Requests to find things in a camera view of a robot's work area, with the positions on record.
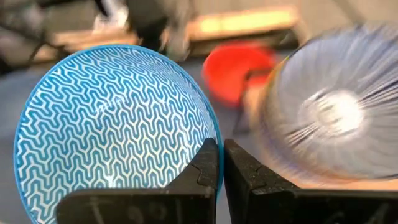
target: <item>spinning bowl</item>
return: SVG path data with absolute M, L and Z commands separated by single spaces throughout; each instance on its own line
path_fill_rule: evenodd
M 280 170 L 317 182 L 396 177 L 397 39 L 395 25 L 355 26 L 284 62 L 259 110 L 263 149 Z

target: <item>bowl rim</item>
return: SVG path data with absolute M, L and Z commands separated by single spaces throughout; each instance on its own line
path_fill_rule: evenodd
M 21 129 L 21 118 L 25 115 L 26 110 L 28 108 L 28 104 L 32 101 L 32 98 L 35 96 L 35 94 L 37 93 L 37 90 L 39 89 L 39 87 L 42 85 L 42 83 L 44 82 L 44 80 L 49 76 L 49 74 L 51 74 L 54 70 L 58 69 L 59 67 L 63 66 L 63 64 L 65 62 L 70 61 L 71 59 L 81 55 L 81 54 L 86 54 L 88 52 L 94 51 L 94 50 L 98 50 L 98 49 L 108 49 L 108 48 L 127 48 L 127 49 L 133 49 L 133 50 L 140 50 L 142 52 L 148 53 L 148 54 L 152 54 L 157 56 L 158 58 L 165 60 L 169 63 L 171 63 L 171 65 L 173 65 L 175 68 L 177 68 L 179 70 L 179 72 L 181 72 L 181 74 L 193 85 L 194 89 L 196 92 L 199 93 L 199 95 L 202 97 L 206 108 L 210 114 L 210 118 L 213 121 L 213 124 L 215 126 L 215 131 L 216 131 L 216 141 L 217 141 L 217 145 L 218 145 L 218 158 L 219 158 L 219 168 L 218 168 L 218 183 L 217 183 L 217 198 L 220 196 L 220 191 L 223 185 L 223 178 L 224 178 L 224 142 L 223 142 L 223 138 L 221 135 L 221 130 L 220 130 L 220 126 L 218 124 L 218 119 L 216 117 L 216 113 L 214 112 L 213 107 L 211 106 L 211 103 L 209 102 L 209 99 L 207 98 L 207 96 L 204 94 L 204 92 L 201 90 L 201 88 L 199 87 L 198 83 L 193 79 L 193 77 L 191 77 L 191 75 L 189 75 L 181 66 L 179 66 L 177 63 L 175 63 L 173 60 L 167 58 L 164 55 L 159 54 L 156 51 L 153 51 L 151 49 L 147 49 L 145 47 L 141 47 L 139 45 L 130 45 L 130 44 L 106 44 L 106 45 L 98 45 L 95 47 L 90 47 L 84 50 L 80 50 L 75 52 L 74 54 L 71 54 L 69 56 L 67 56 L 66 58 L 64 58 L 63 60 L 59 61 L 58 63 L 56 63 L 50 70 L 48 70 L 45 75 L 43 75 L 43 77 L 39 80 L 39 82 L 36 84 L 36 86 L 34 87 L 34 89 L 31 91 L 28 99 L 25 102 L 24 105 L 24 109 L 21 112 L 21 115 L 19 116 L 19 121 L 18 121 L 18 125 L 15 131 L 15 137 L 14 137 L 14 145 L 13 145 L 13 166 L 14 166 L 14 175 L 16 178 L 16 184 L 17 184 L 17 190 L 18 190 L 18 194 L 19 197 L 21 198 L 22 204 L 25 208 L 25 211 L 28 215 L 28 217 L 30 218 L 30 220 L 33 223 L 38 223 L 37 219 L 31 214 L 31 210 L 29 208 L 29 205 L 27 203 L 27 198 L 25 196 L 23 196 L 23 190 L 21 187 L 21 182 L 20 182 L 20 178 L 19 178 L 19 174 L 18 174 L 18 168 L 17 168 L 17 147 L 18 147 L 18 140 L 19 140 L 19 131 Z

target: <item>wooden board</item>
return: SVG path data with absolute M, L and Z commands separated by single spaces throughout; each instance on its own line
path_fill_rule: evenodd
M 241 12 L 227 12 L 199 16 L 189 23 L 187 31 L 191 41 L 220 39 L 239 35 L 267 32 L 293 27 L 298 21 L 293 6 L 262 8 Z
M 270 30 L 282 30 L 294 27 L 299 21 L 297 10 L 293 6 L 266 7 L 241 12 L 199 16 L 187 26 L 187 35 L 191 42 L 200 43 L 192 53 L 208 54 L 225 38 L 266 33 Z M 217 40 L 215 43 L 204 43 L 207 40 Z M 76 51 L 103 44 L 138 44 L 135 34 L 128 34 L 127 27 L 102 32 L 84 30 L 79 32 L 63 32 L 54 34 L 52 42 L 56 45 L 66 45 L 69 50 Z M 43 47 L 36 60 L 54 58 L 53 49 Z

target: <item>black holder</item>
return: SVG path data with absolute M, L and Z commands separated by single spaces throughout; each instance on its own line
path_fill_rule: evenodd
M 232 224 L 398 223 L 398 192 L 300 189 L 233 140 L 224 154 Z
M 224 182 L 232 224 L 398 223 L 398 192 L 305 190 L 227 139 Z M 67 195 L 57 223 L 215 224 L 218 147 L 207 139 L 164 189 L 89 189 Z
M 214 224 L 218 146 L 211 138 L 164 189 L 88 189 L 57 205 L 58 224 Z

